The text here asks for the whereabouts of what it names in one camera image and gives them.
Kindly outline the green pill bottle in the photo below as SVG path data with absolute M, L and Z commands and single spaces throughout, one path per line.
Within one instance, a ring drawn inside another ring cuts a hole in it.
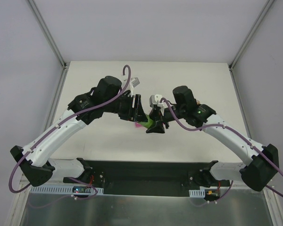
M 146 115 L 146 118 L 147 118 L 146 122 L 148 122 L 148 123 L 144 127 L 149 129 L 155 122 L 149 117 L 149 115 Z

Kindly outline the pink weekly pill organizer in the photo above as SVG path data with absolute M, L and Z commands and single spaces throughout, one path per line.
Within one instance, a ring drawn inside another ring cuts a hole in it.
M 143 125 L 141 125 L 141 124 L 139 124 L 139 123 L 136 122 L 136 123 L 135 123 L 135 127 L 136 127 L 136 128 L 143 128 Z

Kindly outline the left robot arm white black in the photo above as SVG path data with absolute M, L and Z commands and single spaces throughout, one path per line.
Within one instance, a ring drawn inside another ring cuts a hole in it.
M 131 78 L 128 84 L 113 76 L 102 78 L 89 92 L 77 95 L 59 119 L 37 139 L 24 147 L 14 146 L 10 153 L 30 185 L 37 187 L 59 178 L 65 183 L 71 183 L 72 178 L 79 183 L 90 183 L 93 172 L 83 158 L 59 160 L 51 156 L 73 134 L 104 113 L 116 113 L 125 121 L 147 122 L 141 96 L 133 94 L 139 83 L 138 78 Z

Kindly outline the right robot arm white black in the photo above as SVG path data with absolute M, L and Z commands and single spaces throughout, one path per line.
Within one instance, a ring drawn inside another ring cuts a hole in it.
M 150 118 L 153 124 L 147 133 L 164 133 L 169 122 L 184 119 L 192 128 L 189 131 L 203 131 L 229 148 L 241 162 L 212 161 L 196 180 L 201 186 L 209 187 L 220 180 L 244 182 L 250 189 L 260 192 L 276 175 L 279 168 L 277 148 L 252 140 L 234 130 L 208 105 L 197 101 L 187 86 L 173 89 L 175 104 L 169 103 L 159 94 L 149 99 Z

